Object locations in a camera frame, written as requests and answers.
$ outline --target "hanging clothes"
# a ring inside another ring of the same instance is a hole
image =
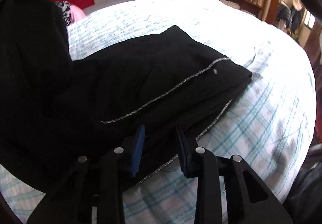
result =
[[[303,18],[304,8],[297,2],[293,0],[293,4],[291,7],[291,15],[292,15],[292,27],[291,32],[295,33],[295,30],[300,26],[301,20]]]
[[[279,4],[279,8],[277,10],[277,16],[276,19],[279,20],[285,20],[286,21],[286,28],[290,29],[292,27],[292,14],[289,7],[284,5],[283,3]]]

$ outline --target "plaid bedsheet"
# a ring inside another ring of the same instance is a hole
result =
[[[172,25],[252,71],[241,98],[198,143],[218,156],[240,154],[283,201],[305,159],[316,115],[310,62],[285,33],[217,0],[139,0],[101,9],[69,26],[70,55],[82,59]],[[226,219],[223,180],[221,188]],[[44,196],[2,166],[0,192],[24,223]],[[124,193],[126,223],[193,223],[196,194],[197,179],[184,178],[176,160]]]

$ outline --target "black jacket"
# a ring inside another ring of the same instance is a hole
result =
[[[176,154],[177,123],[196,137],[251,81],[178,27],[72,62],[59,10],[14,0],[1,19],[0,163],[38,190],[78,156],[102,156],[144,124],[139,181]]]
[[[279,8],[277,10],[277,20],[285,20],[286,28],[290,29],[292,27],[292,13],[289,7],[282,3],[279,3]]]

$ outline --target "leopard print fabric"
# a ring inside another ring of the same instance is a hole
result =
[[[68,1],[56,1],[56,5],[62,9],[62,16],[64,18],[66,27],[71,23],[71,3]]]

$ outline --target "pink pillow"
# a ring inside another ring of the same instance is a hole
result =
[[[76,5],[71,5],[70,6],[70,11],[71,11],[71,22],[70,24],[74,23],[75,21],[78,21],[80,19],[83,19],[86,17],[86,14],[78,8]]]

